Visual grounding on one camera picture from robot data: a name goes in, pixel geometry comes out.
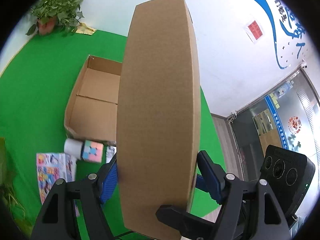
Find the blurry green plant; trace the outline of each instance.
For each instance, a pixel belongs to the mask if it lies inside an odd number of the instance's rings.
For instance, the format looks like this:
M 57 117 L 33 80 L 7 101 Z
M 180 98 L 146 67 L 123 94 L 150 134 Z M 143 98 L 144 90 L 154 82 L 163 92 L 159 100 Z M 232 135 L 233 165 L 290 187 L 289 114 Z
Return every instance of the blurry green plant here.
M 25 208 L 17 200 L 12 184 L 13 178 L 14 172 L 7 169 L 5 140 L 0 137 L 0 201 L 8 207 L 11 215 L 14 210 L 16 214 L 14 222 L 26 236 L 30 237 L 33 226 L 26 218 Z
M 46 24 L 52 18 L 57 18 L 61 31 L 76 32 L 79 19 L 84 18 L 80 11 L 80 4 L 83 0 L 39 0 L 30 8 L 30 13 L 37 17 L 37 22 L 33 24 L 26 35 L 35 32 L 39 24 Z

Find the black cable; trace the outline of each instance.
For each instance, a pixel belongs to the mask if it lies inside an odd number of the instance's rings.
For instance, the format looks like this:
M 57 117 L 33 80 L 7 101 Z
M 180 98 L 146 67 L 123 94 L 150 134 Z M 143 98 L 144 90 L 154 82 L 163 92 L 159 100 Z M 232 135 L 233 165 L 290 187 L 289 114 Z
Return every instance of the black cable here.
M 125 236 L 125 235 L 131 234 L 131 233 L 133 233 L 133 231 L 125 232 L 125 233 L 123 233 L 123 234 L 120 234 L 120 235 L 118 235 L 118 236 L 115 236 L 115 239 L 120 239 L 120 240 L 122 240 L 122 239 L 120 238 L 121 236 Z

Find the camera lens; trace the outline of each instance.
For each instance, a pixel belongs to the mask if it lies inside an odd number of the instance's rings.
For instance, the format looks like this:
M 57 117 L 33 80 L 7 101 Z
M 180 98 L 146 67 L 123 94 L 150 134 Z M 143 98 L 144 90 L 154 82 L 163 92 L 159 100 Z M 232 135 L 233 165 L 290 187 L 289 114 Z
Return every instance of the camera lens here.
M 281 176 L 284 173 L 285 164 L 284 161 L 281 161 L 280 159 L 276 161 L 275 166 L 273 167 L 273 176 L 275 176 L 277 179 L 281 178 Z
M 291 168 L 288 173 L 287 176 L 285 177 L 285 181 L 287 182 L 288 186 L 292 186 L 298 177 L 298 173 L 297 170 L 295 168 Z
M 264 166 L 266 169 L 269 169 L 271 167 L 272 164 L 272 157 L 268 156 L 264 162 Z

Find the blue banner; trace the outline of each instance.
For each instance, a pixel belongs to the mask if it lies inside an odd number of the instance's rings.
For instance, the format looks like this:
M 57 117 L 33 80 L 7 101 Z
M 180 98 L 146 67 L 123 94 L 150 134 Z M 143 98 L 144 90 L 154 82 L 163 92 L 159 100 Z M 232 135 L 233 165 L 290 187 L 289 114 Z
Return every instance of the blue banner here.
M 280 136 L 280 139 L 281 139 L 281 142 L 282 142 L 282 148 L 283 149 L 288 149 L 287 138 L 285 137 L 285 133 L 284 133 L 284 130 L 283 130 L 282 123 L 280 121 L 280 118 L 278 116 L 276 108 L 275 108 L 274 104 L 272 103 L 271 97 L 269 95 L 267 95 L 264 99 L 266 100 L 267 105 L 269 107 L 269 110 L 270 110 L 270 112 L 272 114 L 273 120 L 276 123 L 277 129 L 278 129 L 278 133 L 279 133 L 279 136 Z

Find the white cylinder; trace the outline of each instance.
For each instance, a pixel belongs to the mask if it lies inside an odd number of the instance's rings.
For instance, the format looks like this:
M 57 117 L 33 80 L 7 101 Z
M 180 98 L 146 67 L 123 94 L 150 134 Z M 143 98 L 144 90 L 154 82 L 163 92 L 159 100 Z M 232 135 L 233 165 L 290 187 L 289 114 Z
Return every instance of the white cylinder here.
M 83 142 L 73 139 L 67 139 L 64 143 L 64 152 L 81 160 Z

